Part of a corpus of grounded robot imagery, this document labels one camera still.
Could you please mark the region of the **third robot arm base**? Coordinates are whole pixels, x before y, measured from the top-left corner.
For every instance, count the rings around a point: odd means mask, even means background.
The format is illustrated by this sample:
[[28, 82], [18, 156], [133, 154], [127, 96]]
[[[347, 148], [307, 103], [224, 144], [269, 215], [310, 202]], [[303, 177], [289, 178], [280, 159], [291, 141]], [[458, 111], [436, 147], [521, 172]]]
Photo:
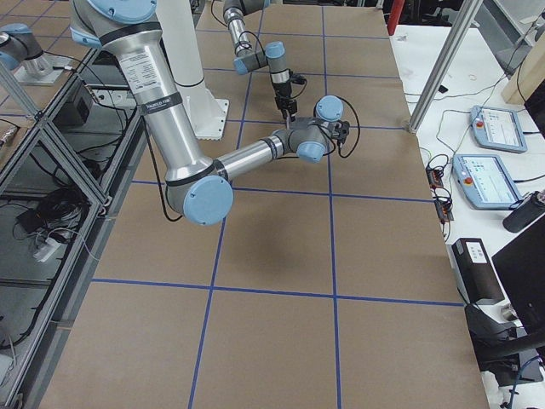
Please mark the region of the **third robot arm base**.
[[61, 74], [45, 56], [32, 30], [23, 23], [1, 27], [1, 64], [20, 84], [51, 86]]

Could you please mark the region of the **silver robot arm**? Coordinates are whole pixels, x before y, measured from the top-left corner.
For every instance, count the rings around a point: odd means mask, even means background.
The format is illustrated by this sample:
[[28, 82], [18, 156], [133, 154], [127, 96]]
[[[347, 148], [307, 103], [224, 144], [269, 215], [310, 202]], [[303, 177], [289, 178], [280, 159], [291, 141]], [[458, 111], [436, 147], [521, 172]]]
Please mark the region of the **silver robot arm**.
[[247, 147], [210, 158], [194, 132], [199, 109], [190, 101], [184, 79], [200, 83], [202, 65], [188, 4], [160, 1], [74, 1], [72, 38], [114, 55], [143, 118], [162, 154], [167, 171], [166, 199], [172, 210], [198, 225], [221, 222], [229, 213], [232, 179], [293, 153], [309, 163], [339, 151], [348, 136], [342, 100], [320, 99], [310, 118], [297, 116], [292, 93], [302, 77], [288, 65], [284, 45], [260, 49], [250, 43], [244, 17], [267, 6], [264, 1], [227, 1], [223, 19], [230, 32], [238, 72], [267, 68], [285, 127]]
[[269, 5], [269, 1], [225, 1], [222, 16], [234, 47], [235, 71], [244, 75], [267, 67], [276, 107], [284, 120], [292, 121], [297, 113], [297, 102], [292, 91], [295, 74], [288, 67], [284, 44], [276, 41], [263, 46], [259, 38], [246, 28], [244, 21], [245, 16], [263, 11]]

